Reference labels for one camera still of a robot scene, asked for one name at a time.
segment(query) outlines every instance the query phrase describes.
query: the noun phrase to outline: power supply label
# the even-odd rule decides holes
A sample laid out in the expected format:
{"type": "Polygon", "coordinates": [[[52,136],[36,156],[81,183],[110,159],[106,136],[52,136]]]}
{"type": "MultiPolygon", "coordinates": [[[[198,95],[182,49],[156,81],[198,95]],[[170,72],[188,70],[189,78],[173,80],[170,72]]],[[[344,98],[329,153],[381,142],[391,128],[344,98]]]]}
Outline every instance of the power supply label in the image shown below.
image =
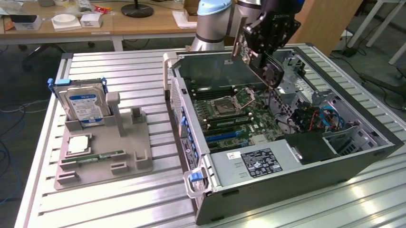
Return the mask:
{"type": "Polygon", "coordinates": [[[283,170],[269,148],[241,153],[240,155],[249,175],[253,178],[283,170]]]}

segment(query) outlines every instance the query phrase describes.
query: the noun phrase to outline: green circuit board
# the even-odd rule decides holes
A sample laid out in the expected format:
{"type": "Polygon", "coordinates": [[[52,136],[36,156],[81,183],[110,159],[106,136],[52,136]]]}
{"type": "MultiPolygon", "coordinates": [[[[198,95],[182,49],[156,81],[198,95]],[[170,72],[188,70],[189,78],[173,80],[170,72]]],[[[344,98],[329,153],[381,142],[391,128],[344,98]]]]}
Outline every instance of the green circuit board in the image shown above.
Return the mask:
{"type": "Polygon", "coordinates": [[[244,86],[235,89],[233,96],[192,101],[210,152],[271,142],[283,135],[260,95],[244,86]]]}

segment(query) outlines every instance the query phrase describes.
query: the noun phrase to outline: aluminum table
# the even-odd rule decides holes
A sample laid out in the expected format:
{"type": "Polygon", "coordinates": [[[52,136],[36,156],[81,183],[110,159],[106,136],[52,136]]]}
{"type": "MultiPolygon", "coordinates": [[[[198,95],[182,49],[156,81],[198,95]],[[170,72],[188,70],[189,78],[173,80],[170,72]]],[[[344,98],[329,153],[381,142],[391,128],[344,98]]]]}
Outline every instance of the aluminum table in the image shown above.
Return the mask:
{"type": "MultiPolygon", "coordinates": [[[[406,123],[328,58],[305,44],[297,46],[406,141],[406,123]]],[[[84,187],[56,191],[56,162],[64,132],[64,111],[50,97],[15,227],[193,228],[173,134],[162,96],[162,53],[182,49],[73,54],[61,60],[57,78],[104,76],[118,91],[118,107],[141,106],[146,113],[153,171],[84,187]]],[[[325,87],[309,68],[305,77],[325,87]]],[[[335,186],[271,204],[200,227],[399,227],[406,225],[406,147],[335,186]]]]}

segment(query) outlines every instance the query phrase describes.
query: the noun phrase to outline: motherboard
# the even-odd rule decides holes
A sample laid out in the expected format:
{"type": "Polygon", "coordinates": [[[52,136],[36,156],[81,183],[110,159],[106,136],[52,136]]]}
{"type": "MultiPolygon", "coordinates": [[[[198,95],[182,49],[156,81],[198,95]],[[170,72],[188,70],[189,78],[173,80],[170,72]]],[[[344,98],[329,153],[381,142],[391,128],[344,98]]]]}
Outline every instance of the motherboard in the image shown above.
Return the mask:
{"type": "Polygon", "coordinates": [[[210,153],[267,143],[283,135],[252,86],[193,91],[192,104],[210,153]]]}

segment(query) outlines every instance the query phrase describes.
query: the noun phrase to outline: black lamp base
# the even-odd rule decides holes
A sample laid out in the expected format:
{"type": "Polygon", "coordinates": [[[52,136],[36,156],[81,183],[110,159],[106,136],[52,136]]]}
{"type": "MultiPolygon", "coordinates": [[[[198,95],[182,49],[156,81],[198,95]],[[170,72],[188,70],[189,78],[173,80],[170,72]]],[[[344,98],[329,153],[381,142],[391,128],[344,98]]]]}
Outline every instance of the black lamp base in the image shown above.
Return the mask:
{"type": "Polygon", "coordinates": [[[145,18],[153,14],[150,6],[138,4],[138,8],[134,8],[134,4],[129,4],[121,7],[121,13],[132,18],[145,18]]]}

